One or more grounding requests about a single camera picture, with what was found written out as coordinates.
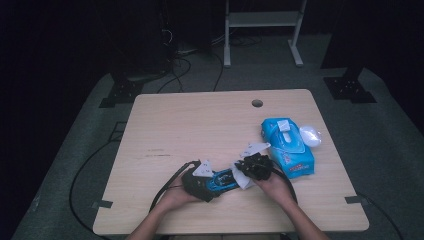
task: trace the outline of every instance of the metal stand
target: metal stand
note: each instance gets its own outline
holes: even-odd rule
[[[141,93],[144,82],[129,81],[123,73],[111,73],[114,84],[107,98],[103,98],[99,108],[113,108],[117,103],[134,103]]]
[[[302,26],[303,15],[307,0],[302,0],[299,11],[285,12],[230,12],[229,0],[226,0],[225,7],[225,45],[224,45],[224,66],[231,67],[230,56],[230,28],[231,27],[278,27],[294,26],[293,39],[288,40],[290,51],[292,52],[297,67],[303,66],[302,58],[297,50],[297,40],[300,27]]]
[[[348,67],[342,77],[325,77],[324,81],[334,99],[348,99],[352,103],[376,103],[372,94],[358,81],[363,67]]]

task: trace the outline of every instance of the white plastic piece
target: white plastic piece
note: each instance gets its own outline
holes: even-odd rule
[[[280,129],[281,132],[290,131],[289,121],[281,120],[281,121],[278,121],[277,124],[278,124],[278,128]]]
[[[209,160],[203,161],[202,164],[200,164],[200,166],[197,167],[196,170],[194,170],[193,176],[196,176],[196,177],[212,177],[213,172],[212,172],[212,167],[211,167]]]
[[[271,147],[270,143],[250,143],[249,146],[242,153],[240,153],[240,157],[250,157],[253,154],[265,150],[269,147]]]
[[[312,126],[302,126],[299,128],[300,136],[306,146],[317,147],[321,144],[321,133]]]
[[[246,188],[249,188],[251,186],[254,186],[255,183],[250,179],[249,177],[246,177],[244,173],[237,169],[235,163],[231,164],[231,171],[233,172],[234,180],[236,180],[237,184],[240,186],[241,189],[245,190]]]

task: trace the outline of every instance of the packaging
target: packaging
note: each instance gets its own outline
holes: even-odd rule
[[[314,173],[315,159],[303,143],[299,128],[290,118],[268,118],[262,123],[262,137],[271,144],[270,158],[288,178]]]

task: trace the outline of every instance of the person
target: person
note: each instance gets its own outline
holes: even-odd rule
[[[289,187],[281,177],[272,173],[268,180],[254,181],[287,214],[300,239],[329,239],[299,207],[291,196]],[[176,178],[157,205],[127,237],[127,240],[153,239],[162,219],[168,212],[195,201],[200,200],[184,190],[181,177]]]

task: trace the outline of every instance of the table leg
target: table leg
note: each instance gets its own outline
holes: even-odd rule
[[[296,21],[296,27],[294,29],[293,39],[288,40],[290,51],[292,52],[292,55],[297,67],[303,66],[303,61],[302,61],[302,58],[300,57],[299,51],[297,50],[296,44],[299,38],[300,27],[302,26],[303,15],[305,14],[306,2],[307,0],[302,1],[299,14],[297,15],[297,21]]]

